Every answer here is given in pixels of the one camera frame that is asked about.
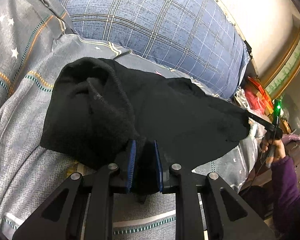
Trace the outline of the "purple sleeve forearm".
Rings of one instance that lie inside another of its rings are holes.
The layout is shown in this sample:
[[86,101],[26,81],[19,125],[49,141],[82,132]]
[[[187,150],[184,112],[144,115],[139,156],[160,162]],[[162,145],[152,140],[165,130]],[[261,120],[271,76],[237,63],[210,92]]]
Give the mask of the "purple sleeve forearm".
[[284,234],[300,226],[300,191],[293,160],[286,156],[271,166],[275,228]]

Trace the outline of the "person's hand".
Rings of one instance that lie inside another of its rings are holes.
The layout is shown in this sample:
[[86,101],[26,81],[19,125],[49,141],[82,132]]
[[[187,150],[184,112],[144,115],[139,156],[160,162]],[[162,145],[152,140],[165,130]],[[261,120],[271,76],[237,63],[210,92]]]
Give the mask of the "person's hand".
[[286,157],[285,147],[281,139],[262,139],[262,153],[267,152],[266,164],[271,165]]

